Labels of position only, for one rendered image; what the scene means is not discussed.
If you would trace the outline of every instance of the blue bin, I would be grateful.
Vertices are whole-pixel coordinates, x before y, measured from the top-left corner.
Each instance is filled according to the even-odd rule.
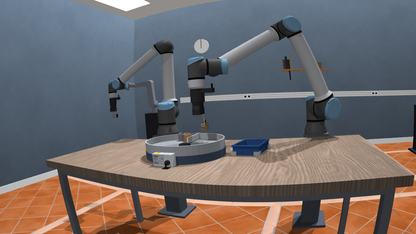
[[[232,145],[237,155],[254,155],[253,152],[263,153],[267,150],[270,139],[244,139]]]

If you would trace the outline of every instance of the tile floor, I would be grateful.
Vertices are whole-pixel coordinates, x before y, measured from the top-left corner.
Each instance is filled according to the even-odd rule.
[[[376,144],[416,174],[412,142]],[[157,214],[162,196],[139,193],[144,222],[137,223],[129,190],[69,177],[83,234],[336,234],[342,199],[322,200],[326,227],[292,229],[302,202],[241,203],[189,200],[185,219]],[[379,196],[351,198],[347,234],[373,233]],[[388,234],[416,234],[416,183],[397,188]],[[72,234],[58,177],[0,194],[0,234]]]

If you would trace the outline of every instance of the blue wall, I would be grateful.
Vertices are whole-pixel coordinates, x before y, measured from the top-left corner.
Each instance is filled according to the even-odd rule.
[[[0,186],[47,159],[137,138],[134,95],[119,119],[108,81],[133,62],[134,21],[70,0],[0,1]]]
[[[401,1],[249,1],[206,3],[135,21],[134,59],[157,41],[174,46],[176,97],[189,97],[186,61],[191,57],[217,58],[267,30],[285,16],[302,24],[303,34],[331,91],[416,90],[416,7]],[[196,40],[210,43],[204,54],[194,51]],[[304,72],[282,72],[282,59],[292,56],[285,38],[273,42],[240,63],[227,75],[207,76],[213,95],[267,92],[311,92]],[[160,56],[135,75],[135,82],[153,80],[162,101]],[[145,138],[144,113],[150,112],[145,89],[136,90],[138,137]],[[413,135],[415,96],[338,97],[340,117],[326,121],[331,135],[359,134],[366,139]],[[180,132],[200,132],[191,103],[179,104]],[[302,137],[306,124],[305,99],[266,99],[205,102],[210,129],[226,139]]]

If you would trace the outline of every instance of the metal table frame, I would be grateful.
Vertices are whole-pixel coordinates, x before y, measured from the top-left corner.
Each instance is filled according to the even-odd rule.
[[[88,176],[78,175],[71,172],[65,172],[58,170],[59,181],[61,184],[62,195],[64,197],[65,206],[67,208],[69,221],[72,226],[72,231],[74,234],[82,234],[81,227],[77,218],[77,213],[74,207],[74,202],[72,200],[71,190],[69,187],[68,176],[100,183],[107,184],[110,186],[129,189],[131,190],[131,197],[133,199],[134,210],[136,213],[136,219],[138,222],[143,222],[143,213],[141,212],[140,200],[138,192],[145,192],[150,194],[159,194],[165,196],[165,201],[167,202],[166,208],[171,210],[185,210],[191,209],[193,206],[186,206],[186,199],[198,199],[198,200],[208,200],[208,201],[223,201],[223,202],[295,202],[303,201],[302,203],[302,212],[304,214],[303,218],[300,215],[299,219],[307,222],[310,225],[311,221],[318,221],[319,205],[320,200],[322,199],[339,199],[343,198],[341,218],[339,221],[338,234],[344,234],[345,225],[347,223],[347,215],[349,208],[349,201],[351,197],[365,197],[365,196],[380,196],[379,210],[377,213],[376,225],[374,228],[374,234],[387,234],[387,229],[389,228],[391,211],[393,209],[394,193],[395,188],[390,189],[378,189],[378,190],[367,190],[367,191],[357,191],[357,192],[343,192],[343,193],[332,193],[332,194],[314,194],[314,195],[302,195],[302,196],[284,196],[284,197],[223,197],[223,196],[210,196],[210,195],[198,195],[198,194],[185,194],[178,192],[169,192],[156,189],[148,189],[143,187],[136,187],[126,184],[120,184],[116,182],[110,182],[102,179],[96,179]]]

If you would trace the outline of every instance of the white box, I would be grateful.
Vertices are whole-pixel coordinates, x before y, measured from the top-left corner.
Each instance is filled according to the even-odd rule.
[[[175,153],[154,152],[152,156],[153,156],[153,165],[156,167],[165,167],[166,160],[170,162],[170,164],[167,167],[176,166]]]

